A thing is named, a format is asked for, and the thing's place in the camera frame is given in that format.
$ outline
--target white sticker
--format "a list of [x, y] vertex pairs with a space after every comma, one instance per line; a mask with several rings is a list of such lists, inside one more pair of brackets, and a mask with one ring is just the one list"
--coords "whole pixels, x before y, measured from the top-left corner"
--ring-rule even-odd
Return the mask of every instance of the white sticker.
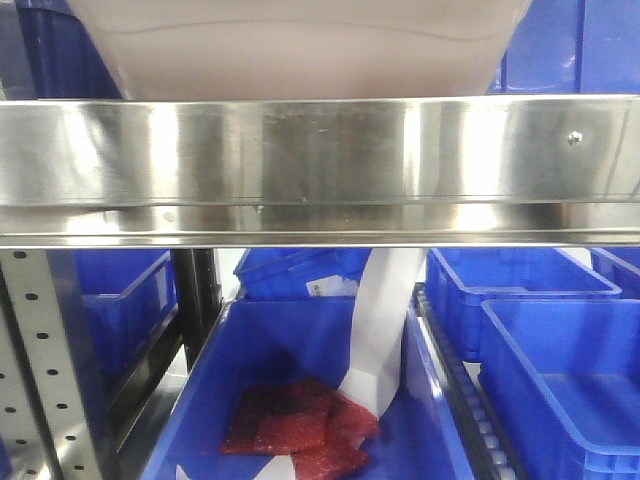
[[332, 275], [307, 282], [307, 291], [310, 297], [355, 297], [358, 282]]

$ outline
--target stainless steel shelf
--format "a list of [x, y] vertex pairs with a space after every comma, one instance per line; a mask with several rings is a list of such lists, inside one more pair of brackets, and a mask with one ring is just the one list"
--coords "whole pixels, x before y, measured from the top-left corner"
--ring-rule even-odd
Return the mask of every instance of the stainless steel shelf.
[[0, 104], [0, 246], [640, 243], [640, 97]]

